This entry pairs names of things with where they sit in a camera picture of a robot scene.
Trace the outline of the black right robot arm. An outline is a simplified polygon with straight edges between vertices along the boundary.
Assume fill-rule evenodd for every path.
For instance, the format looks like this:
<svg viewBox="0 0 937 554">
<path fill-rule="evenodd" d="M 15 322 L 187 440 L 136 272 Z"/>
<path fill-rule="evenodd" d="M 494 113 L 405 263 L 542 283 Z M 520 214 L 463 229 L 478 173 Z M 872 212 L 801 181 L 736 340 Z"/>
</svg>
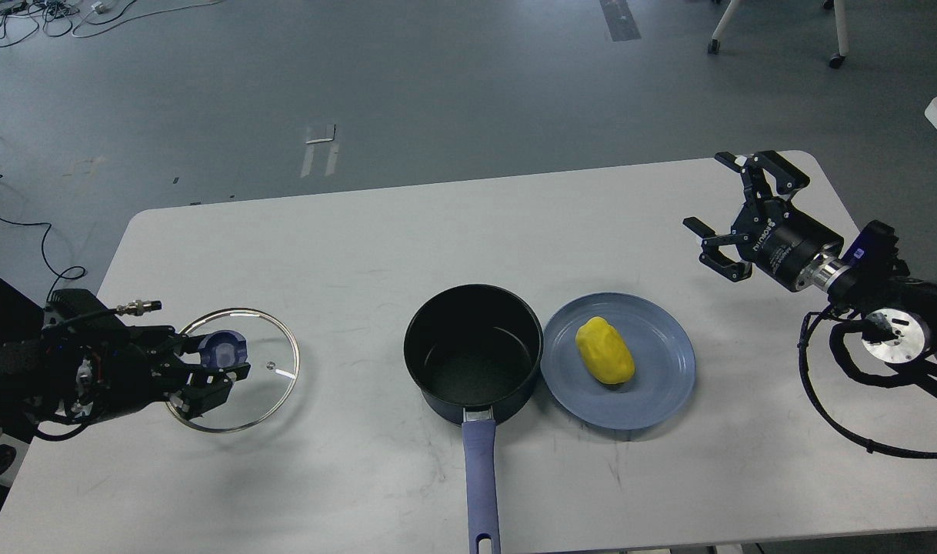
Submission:
<svg viewBox="0 0 937 554">
<path fill-rule="evenodd" d="M 898 448 L 841 425 L 817 396 L 810 376 L 811 337 L 833 322 L 829 349 L 853 382 L 897 389 L 916 386 L 937 400 L 937 284 L 915 279 L 901 259 L 894 228 L 869 222 L 851 245 L 793 205 L 810 178 L 784 155 L 715 154 L 742 180 L 742 209 L 725 234 L 695 217 L 683 224 L 699 239 L 699 261 L 732 282 L 758 269 L 786 290 L 813 287 L 827 306 L 800 323 L 799 378 L 812 407 L 839 435 L 866 452 L 937 460 L 937 452 Z"/>
</svg>

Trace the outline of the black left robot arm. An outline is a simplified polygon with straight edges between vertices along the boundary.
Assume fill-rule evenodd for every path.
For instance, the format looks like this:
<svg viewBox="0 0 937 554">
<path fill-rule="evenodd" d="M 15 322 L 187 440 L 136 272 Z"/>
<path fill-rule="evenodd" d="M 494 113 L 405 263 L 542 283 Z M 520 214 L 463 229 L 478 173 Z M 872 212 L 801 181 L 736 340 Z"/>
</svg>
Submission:
<svg viewBox="0 0 937 554">
<path fill-rule="evenodd" d="M 161 308 L 157 299 L 109 308 L 85 289 L 57 291 L 45 308 L 23 297 L 1 307 L 0 437 L 8 424 L 35 430 L 57 423 L 70 432 L 42 438 L 61 442 L 153 403 L 175 408 L 185 421 L 222 406 L 250 373 L 245 338 L 122 320 Z M 15 457 L 0 446 L 0 476 Z"/>
</svg>

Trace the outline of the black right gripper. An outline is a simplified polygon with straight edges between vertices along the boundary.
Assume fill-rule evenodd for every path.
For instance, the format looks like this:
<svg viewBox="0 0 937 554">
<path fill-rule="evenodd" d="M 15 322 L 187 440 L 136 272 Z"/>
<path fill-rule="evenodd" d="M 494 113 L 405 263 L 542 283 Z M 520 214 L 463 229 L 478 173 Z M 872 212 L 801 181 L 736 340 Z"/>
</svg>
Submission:
<svg viewBox="0 0 937 554">
<path fill-rule="evenodd" d="M 728 235 L 715 234 L 695 217 L 682 220 L 701 239 L 699 261 L 732 282 L 749 279 L 754 264 L 793 293 L 809 287 L 818 255 L 837 255 L 844 245 L 837 232 L 789 203 L 810 185 L 809 176 L 773 150 L 718 152 L 715 160 L 740 175 L 744 205 Z M 736 245 L 742 260 L 733 262 L 722 253 L 727 245 Z"/>
</svg>

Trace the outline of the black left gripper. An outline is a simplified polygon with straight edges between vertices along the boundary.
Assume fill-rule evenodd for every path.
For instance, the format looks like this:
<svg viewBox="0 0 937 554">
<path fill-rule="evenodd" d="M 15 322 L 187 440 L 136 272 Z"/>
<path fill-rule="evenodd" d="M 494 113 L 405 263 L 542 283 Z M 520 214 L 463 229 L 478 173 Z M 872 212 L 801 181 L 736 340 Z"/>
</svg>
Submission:
<svg viewBox="0 0 937 554">
<path fill-rule="evenodd" d="M 182 421 L 225 404 L 233 381 L 251 371 L 249 347 L 234 330 L 176 334 L 170 325 L 79 324 L 72 336 L 85 348 L 92 379 L 75 400 L 77 420 L 111 420 L 155 402 Z M 208 383 L 185 385 L 180 383 Z"/>
</svg>

